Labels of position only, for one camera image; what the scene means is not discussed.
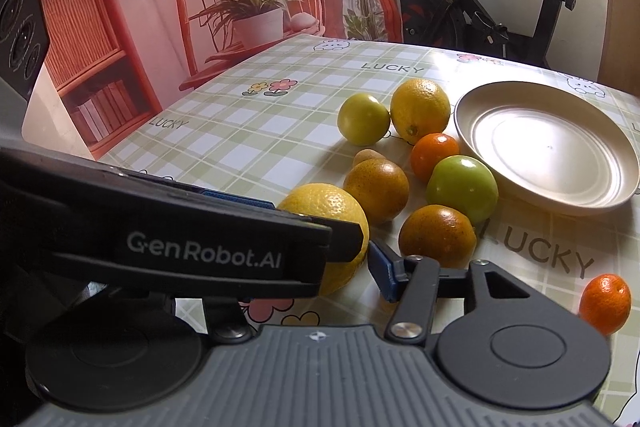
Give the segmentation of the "large yellow lemon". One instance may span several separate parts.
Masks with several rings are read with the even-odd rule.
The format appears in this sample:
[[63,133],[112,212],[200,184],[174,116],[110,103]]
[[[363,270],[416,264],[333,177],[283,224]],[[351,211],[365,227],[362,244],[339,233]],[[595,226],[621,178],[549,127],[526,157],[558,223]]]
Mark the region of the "large yellow lemon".
[[332,231],[319,295],[331,295],[347,285],[366,259],[369,246],[369,223],[359,202],[338,186],[309,183],[294,188],[278,208],[310,216],[316,225]]

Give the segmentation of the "green apple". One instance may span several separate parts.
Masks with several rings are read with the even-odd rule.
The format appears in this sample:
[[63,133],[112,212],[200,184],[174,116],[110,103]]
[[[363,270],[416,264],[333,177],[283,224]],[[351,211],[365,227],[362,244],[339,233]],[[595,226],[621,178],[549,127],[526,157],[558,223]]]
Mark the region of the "green apple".
[[429,204],[462,212],[472,225],[495,211],[499,190],[492,172],[479,160],[465,155],[449,156],[437,163],[425,191]]

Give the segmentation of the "brownish orange fruit near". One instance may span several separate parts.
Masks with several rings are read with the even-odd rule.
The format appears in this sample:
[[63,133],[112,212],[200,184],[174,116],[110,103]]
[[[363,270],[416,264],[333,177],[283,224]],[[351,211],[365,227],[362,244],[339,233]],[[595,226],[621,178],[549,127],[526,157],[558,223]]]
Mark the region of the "brownish orange fruit near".
[[465,268],[476,247],[469,218],[443,205],[426,205],[413,211],[398,235],[400,253],[435,259],[443,268]]

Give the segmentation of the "brownish orange fruit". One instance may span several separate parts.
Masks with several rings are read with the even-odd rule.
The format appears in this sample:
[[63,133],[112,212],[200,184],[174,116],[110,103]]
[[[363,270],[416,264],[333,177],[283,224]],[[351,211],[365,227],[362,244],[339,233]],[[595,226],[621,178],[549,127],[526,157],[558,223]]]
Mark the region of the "brownish orange fruit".
[[404,170],[381,158],[367,159],[352,167],[343,188],[359,202],[370,225],[394,220],[407,206],[410,192]]
[[443,268],[465,268],[476,247],[469,218],[443,205],[426,205],[413,211],[398,235],[400,253],[435,259]]

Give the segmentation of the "small tan kiwi fruit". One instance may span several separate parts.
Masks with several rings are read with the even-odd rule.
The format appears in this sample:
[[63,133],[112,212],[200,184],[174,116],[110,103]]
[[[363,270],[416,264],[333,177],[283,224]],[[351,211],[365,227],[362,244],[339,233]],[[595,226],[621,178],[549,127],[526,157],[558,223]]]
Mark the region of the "small tan kiwi fruit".
[[370,148],[365,148],[364,150],[360,150],[354,158],[352,158],[352,167],[356,167],[361,164],[363,161],[369,159],[385,159],[385,156],[381,153],[378,153],[377,150],[371,150]]

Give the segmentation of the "small orange tangerine right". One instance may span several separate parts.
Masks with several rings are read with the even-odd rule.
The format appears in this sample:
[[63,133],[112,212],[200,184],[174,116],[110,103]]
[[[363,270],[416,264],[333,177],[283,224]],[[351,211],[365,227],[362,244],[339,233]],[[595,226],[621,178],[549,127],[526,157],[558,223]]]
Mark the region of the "small orange tangerine right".
[[630,311],[629,286],[623,277],[606,273],[586,285],[580,297],[578,317],[602,335],[611,336],[625,325]]

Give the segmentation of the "brownish orange fruit middle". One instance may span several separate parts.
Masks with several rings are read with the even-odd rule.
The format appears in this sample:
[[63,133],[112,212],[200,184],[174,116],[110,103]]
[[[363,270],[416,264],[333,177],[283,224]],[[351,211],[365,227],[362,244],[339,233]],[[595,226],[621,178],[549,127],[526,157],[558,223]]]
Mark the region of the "brownish orange fruit middle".
[[407,206],[410,192],[404,170],[381,158],[367,159],[352,167],[343,188],[359,202],[370,225],[394,220]]

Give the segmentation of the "yellow-green apple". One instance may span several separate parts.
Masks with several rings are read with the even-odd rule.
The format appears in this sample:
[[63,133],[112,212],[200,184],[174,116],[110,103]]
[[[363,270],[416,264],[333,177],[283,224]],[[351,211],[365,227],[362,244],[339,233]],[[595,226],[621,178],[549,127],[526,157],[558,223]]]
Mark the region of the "yellow-green apple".
[[338,111],[337,128],[349,143],[373,145],[390,129],[390,112],[374,96],[356,93]]

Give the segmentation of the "green plaid bunny tablecloth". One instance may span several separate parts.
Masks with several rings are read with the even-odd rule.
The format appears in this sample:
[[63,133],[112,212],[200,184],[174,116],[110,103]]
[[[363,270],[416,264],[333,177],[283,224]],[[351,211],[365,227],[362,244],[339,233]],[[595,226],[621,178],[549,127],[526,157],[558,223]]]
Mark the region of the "green plaid bunny tablecloth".
[[[106,154],[110,164],[235,195],[280,202],[294,187],[341,185],[355,147],[337,112],[363,92],[388,102],[398,84],[427,78],[451,102],[494,81],[520,80],[583,98],[639,138],[633,95],[559,72],[477,55],[401,44],[297,37],[204,84],[155,115]],[[502,195],[477,230],[477,257],[576,310],[603,273],[639,286],[639,206],[604,215],[554,215]]]

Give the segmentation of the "yellow lemon far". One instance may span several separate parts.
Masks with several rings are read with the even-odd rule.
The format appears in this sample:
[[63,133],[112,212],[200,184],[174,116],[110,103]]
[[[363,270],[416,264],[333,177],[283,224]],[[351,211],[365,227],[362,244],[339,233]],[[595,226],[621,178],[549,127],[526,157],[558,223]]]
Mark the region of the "yellow lemon far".
[[401,83],[390,101],[390,117],[401,139],[416,144],[430,133],[443,132],[451,114],[449,98],[429,79],[411,78]]

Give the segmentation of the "cream round plate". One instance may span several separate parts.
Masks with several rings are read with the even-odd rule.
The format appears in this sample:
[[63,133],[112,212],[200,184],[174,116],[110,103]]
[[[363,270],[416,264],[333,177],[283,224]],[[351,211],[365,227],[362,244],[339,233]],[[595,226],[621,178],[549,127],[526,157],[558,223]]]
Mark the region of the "cream round plate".
[[462,95],[454,125],[467,150],[515,196],[567,216],[627,204],[639,161],[627,135],[579,96],[540,83],[500,81]]

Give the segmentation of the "wooden board panel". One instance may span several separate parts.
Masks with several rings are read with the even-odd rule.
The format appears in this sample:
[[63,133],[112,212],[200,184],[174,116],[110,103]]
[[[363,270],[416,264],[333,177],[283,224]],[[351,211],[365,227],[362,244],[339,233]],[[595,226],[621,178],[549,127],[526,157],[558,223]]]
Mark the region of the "wooden board panel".
[[639,95],[639,0],[608,0],[598,80]]

